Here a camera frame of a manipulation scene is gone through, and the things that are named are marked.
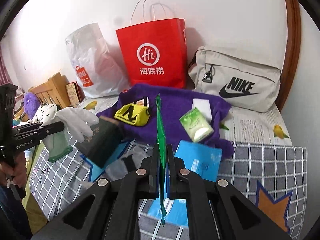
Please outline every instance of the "metal screw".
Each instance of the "metal screw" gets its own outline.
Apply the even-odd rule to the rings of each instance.
[[[108,184],[108,180],[107,179],[99,179],[98,180],[98,185],[99,186],[105,186],[105,185],[107,185]]]
[[[136,173],[137,173],[138,175],[144,175],[144,174],[147,173],[147,171],[146,171],[145,169],[137,169]]]
[[[188,175],[189,173],[190,173],[190,171],[188,169],[181,169],[180,170],[181,175]]]
[[[228,186],[228,182],[225,179],[219,179],[218,180],[218,185],[220,187],[226,187],[226,186]]]

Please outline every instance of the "jeans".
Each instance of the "jeans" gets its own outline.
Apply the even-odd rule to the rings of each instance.
[[[0,186],[0,206],[13,228],[25,239],[31,239],[27,213],[21,201],[15,200],[10,188]]]

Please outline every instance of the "pink curtain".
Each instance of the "pink curtain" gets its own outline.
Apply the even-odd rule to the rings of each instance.
[[[12,83],[12,81],[7,72],[7,68],[4,65],[4,60],[3,60],[2,51],[0,47],[0,85],[4,85],[7,83]]]

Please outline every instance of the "person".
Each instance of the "person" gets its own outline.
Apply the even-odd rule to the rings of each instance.
[[[16,166],[12,168],[5,162],[0,162],[0,206],[13,228],[24,239],[31,239],[32,232],[27,213],[20,200],[16,200],[12,190],[7,188],[6,174],[14,176],[13,182],[19,187],[25,187],[27,182],[26,158],[24,152],[15,156]]]

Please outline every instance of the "purple pillow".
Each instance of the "purple pillow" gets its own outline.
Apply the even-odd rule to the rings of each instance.
[[[35,116],[40,105],[41,103],[35,94],[26,94],[24,98],[24,112],[28,115],[29,119],[32,119]]]

